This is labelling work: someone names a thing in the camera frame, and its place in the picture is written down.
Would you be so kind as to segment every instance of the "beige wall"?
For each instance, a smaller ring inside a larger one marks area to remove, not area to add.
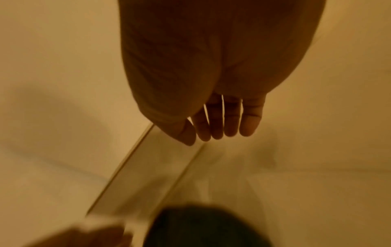
[[[0,143],[109,177],[148,125],[116,1],[1,1],[0,33]]]

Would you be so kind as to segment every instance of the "dark object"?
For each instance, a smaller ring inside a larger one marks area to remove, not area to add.
[[[271,247],[268,239],[227,211],[186,206],[164,209],[143,247]]]

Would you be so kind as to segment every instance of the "dark fabric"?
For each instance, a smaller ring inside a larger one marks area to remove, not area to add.
[[[143,247],[271,247],[269,240],[232,213],[203,206],[164,209]]]

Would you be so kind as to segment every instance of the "blurred hand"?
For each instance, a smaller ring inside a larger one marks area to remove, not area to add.
[[[131,242],[123,226],[111,226],[91,232],[70,229],[28,247],[129,247]]]
[[[252,135],[267,93],[310,46],[324,4],[119,0],[123,62],[140,111],[187,145],[196,133],[203,141]]]

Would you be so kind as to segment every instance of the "skin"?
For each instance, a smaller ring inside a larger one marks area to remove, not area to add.
[[[132,235],[121,225],[84,232],[72,228],[26,247],[129,247]]]
[[[140,111],[190,146],[196,133],[203,141],[252,135],[267,93],[310,46],[324,4],[119,0],[123,63]]]

